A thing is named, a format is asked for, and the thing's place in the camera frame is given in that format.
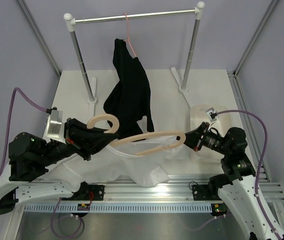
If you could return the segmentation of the white t shirt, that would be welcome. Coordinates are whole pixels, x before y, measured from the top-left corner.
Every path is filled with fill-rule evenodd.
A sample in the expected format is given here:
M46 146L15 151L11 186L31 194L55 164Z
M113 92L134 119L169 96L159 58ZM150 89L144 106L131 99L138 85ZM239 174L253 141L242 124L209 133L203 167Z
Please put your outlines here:
M169 180L162 165L166 161L189 159L185 145L143 156L136 154L155 147L166 147L176 141L173 136L163 136L117 147L110 145L83 160L77 154L50 166L41 178L46 181L62 181L76 191L82 182L88 184L110 182L120 176L128 176L142 187L154 187Z

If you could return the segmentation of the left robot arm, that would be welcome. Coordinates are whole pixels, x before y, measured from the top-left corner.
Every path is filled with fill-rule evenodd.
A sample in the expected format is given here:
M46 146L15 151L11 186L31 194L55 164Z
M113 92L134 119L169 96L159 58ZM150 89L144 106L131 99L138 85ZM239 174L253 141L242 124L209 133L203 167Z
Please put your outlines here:
M89 161L118 138L119 122L104 118L112 123L110 129L96 128L98 117L87 124L69 118L58 133L61 140L44 139L27 132L18 134L9 143L9 163L0 176L0 215L14 210L26 202L63 198L82 200L88 196L89 187L83 180L73 186L58 176L53 182L39 182L49 172L48 167L74 154Z

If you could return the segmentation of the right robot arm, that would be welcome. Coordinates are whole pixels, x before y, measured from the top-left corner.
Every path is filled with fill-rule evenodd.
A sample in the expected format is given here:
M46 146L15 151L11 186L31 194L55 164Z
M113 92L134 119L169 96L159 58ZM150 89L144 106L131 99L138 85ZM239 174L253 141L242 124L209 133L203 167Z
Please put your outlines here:
M231 127L225 136L203 122L186 133L185 145L195 152L203 147L223 155L223 173L193 191L222 200L247 240L284 240L284 230L273 216L258 184L257 172L245 153L245 131Z

